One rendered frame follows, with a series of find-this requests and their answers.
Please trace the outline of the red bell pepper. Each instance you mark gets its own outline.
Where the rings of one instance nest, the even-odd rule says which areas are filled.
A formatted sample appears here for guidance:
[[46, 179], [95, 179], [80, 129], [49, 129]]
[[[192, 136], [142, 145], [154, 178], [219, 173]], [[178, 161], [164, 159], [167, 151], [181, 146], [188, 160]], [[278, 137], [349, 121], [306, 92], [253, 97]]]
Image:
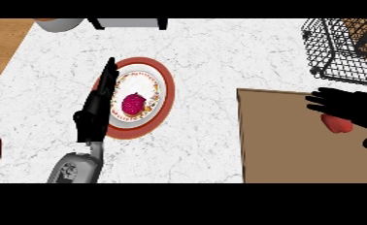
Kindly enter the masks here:
[[338, 118], [332, 115], [323, 114], [321, 115], [321, 121], [329, 128], [329, 130], [339, 134], [339, 133], [348, 133], [352, 131], [352, 123], [349, 120]]

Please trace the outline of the grey round pot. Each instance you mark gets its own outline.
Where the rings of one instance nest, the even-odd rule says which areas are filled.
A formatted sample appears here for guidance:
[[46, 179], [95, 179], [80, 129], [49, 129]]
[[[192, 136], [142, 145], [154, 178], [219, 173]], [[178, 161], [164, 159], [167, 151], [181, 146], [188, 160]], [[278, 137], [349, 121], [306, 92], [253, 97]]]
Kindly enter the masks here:
[[34, 22], [39, 26], [53, 33], [70, 31], [83, 21], [81, 18], [37, 18]]

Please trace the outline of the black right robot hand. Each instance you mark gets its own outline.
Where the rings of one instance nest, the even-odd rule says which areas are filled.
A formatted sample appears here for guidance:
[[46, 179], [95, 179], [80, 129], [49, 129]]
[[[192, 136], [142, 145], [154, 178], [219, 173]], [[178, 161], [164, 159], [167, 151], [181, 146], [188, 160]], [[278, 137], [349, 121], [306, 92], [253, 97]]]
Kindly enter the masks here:
[[306, 108], [321, 115], [327, 114], [351, 121], [367, 129], [367, 92], [348, 92], [336, 88], [320, 87], [305, 97]]

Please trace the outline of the brown tray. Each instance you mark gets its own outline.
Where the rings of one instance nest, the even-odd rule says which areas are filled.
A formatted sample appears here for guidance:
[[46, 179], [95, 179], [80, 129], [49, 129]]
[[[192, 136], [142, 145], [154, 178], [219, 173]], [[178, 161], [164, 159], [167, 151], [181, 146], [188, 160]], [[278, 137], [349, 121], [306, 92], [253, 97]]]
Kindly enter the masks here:
[[237, 91], [244, 182], [367, 183], [367, 129], [333, 133], [305, 96]]

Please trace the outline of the grey appliance with black legs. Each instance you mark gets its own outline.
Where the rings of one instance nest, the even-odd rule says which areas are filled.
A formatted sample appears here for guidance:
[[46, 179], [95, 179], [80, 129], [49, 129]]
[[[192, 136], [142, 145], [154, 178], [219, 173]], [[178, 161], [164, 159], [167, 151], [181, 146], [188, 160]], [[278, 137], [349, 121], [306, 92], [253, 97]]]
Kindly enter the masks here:
[[89, 18], [98, 30], [105, 30], [108, 27], [157, 27], [158, 30], [167, 28], [166, 18]]

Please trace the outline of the red round placemat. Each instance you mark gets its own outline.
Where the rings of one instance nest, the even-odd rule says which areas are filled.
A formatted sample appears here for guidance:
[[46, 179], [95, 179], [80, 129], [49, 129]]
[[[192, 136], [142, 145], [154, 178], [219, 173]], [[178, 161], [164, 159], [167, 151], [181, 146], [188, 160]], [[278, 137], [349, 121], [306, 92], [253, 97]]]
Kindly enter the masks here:
[[[163, 64], [148, 57], [132, 57], [117, 63], [118, 77], [111, 100], [108, 136], [136, 139], [161, 125], [172, 109], [175, 83]], [[123, 113], [123, 99], [138, 93], [145, 99], [144, 111], [135, 117]]]

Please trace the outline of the white patterned plate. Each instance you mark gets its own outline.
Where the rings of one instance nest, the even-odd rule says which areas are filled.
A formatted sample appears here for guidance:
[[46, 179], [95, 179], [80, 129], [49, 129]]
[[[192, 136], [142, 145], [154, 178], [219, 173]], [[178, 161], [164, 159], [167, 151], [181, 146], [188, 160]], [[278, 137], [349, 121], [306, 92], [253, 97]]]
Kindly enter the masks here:
[[[121, 111], [121, 102], [129, 94], [145, 99], [145, 109], [135, 117]], [[111, 125], [130, 129], [148, 123], [161, 110], [166, 98], [166, 83], [160, 71], [147, 64], [130, 64], [118, 69], [114, 96], [111, 100]]]

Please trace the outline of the pink frosted cupcake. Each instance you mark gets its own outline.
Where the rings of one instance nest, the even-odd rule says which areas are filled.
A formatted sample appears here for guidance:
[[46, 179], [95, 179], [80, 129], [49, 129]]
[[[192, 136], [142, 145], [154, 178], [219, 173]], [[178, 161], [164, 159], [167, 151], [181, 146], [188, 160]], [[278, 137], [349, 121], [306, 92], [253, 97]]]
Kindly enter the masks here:
[[138, 94], [129, 94], [121, 102], [121, 111], [127, 116], [136, 116], [145, 109], [147, 99]]

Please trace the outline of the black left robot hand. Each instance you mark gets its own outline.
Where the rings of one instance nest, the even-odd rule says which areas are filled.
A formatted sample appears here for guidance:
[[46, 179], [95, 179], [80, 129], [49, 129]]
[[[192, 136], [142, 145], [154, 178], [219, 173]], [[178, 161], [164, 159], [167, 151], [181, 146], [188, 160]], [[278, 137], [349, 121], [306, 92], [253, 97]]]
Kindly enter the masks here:
[[101, 142], [107, 136], [117, 76], [116, 59], [111, 57], [99, 78], [98, 88], [89, 93], [83, 109], [73, 115], [80, 143]]

